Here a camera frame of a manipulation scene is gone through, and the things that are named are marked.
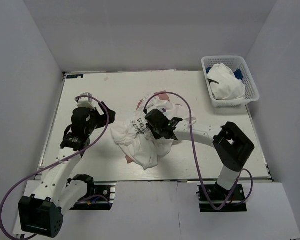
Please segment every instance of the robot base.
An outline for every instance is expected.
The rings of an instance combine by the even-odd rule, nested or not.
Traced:
[[[244,189],[241,184],[237,184],[234,190],[234,193],[232,197],[230,198],[230,201],[219,211],[214,210],[209,202],[207,201],[207,198],[202,190],[201,185],[198,186],[199,191],[197,194],[199,194],[199,207],[200,207],[200,213],[222,213],[222,212],[246,212],[247,211],[247,205],[246,203],[242,203],[238,205],[242,200],[245,199],[245,193]],[[210,199],[214,203],[214,205],[218,208],[221,206],[222,202],[226,199],[227,192],[222,192],[219,189],[216,189],[215,184],[207,184],[205,185],[205,188],[209,194]]]

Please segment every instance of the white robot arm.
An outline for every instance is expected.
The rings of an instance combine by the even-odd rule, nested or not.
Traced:
[[[174,117],[169,120],[162,112],[154,109],[145,119],[155,139],[192,140],[190,126],[188,123],[183,124],[182,118]],[[196,143],[217,151],[223,167],[215,187],[227,194],[255,149],[254,144],[233,122],[227,122],[224,126],[194,124],[192,132]]]
[[[88,92],[82,95],[91,96]],[[107,108],[103,102],[102,105],[107,109],[109,124],[112,124],[116,113]],[[90,135],[93,131],[106,125],[105,110],[101,107],[104,114],[100,115],[90,98],[77,99],[77,106],[71,117],[71,125],[64,132],[56,161],[85,149],[90,144]],[[77,175],[71,181],[68,180],[82,155],[83,153],[78,154],[50,168],[46,178],[32,195],[21,198],[18,208],[23,231],[54,238],[60,232],[64,215],[68,210],[79,199],[95,194],[92,177]]]

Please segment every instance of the white table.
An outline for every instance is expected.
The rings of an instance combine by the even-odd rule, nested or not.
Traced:
[[[133,115],[137,104],[147,93],[164,90],[183,96],[189,102],[199,124],[221,126],[228,121],[236,123],[255,145],[255,150],[245,167],[255,178],[269,177],[264,155],[246,107],[213,108],[202,71],[90,73],[84,74],[81,79],[66,79],[43,158],[44,166],[56,160],[64,131],[71,124],[72,111],[76,108],[76,96],[85,92],[91,93],[116,112],[116,121],[124,121]],[[181,99],[173,95],[170,99],[173,103],[184,105]],[[94,131],[91,142],[102,130]],[[218,178],[222,162],[217,152],[211,147],[198,144],[197,155],[203,178]],[[135,163],[127,164],[125,154],[113,142],[109,130],[84,154],[71,176],[76,174],[88,174],[96,181],[104,182],[198,179],[190,142],[184,141],[174,145],[171,153],[159,160],[158,166],[143,170]]]

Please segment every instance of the white wall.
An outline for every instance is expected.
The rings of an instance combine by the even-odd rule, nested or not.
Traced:
[[[0,202],[38,166],[62,78],[24,2],[0,0]],[[19,187],[4,208],[10,232],[23,190]]]
[[[276,0],[24,0],[62,71],[201,70],[246,57]]]
[[[300,0],[278,0],[246,61],[260,92],[252,117],[300,230]]]

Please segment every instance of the plastic basket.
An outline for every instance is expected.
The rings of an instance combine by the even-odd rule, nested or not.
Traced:
[[[239,105],[247,105],[248,103],[258,101],[260,98],[255,81],[250,73],[245,59],[241,56],[205,56],[201,60],[205,82],[208,87],[212,106],[218,107],[235,107]],[[242,82],[245,85],[245,99],[242,100],[217,100],[214,98],[208,81],[207,68],[212,68],[215,64],[224,64],[233,72],[240,69],[243,75]]]

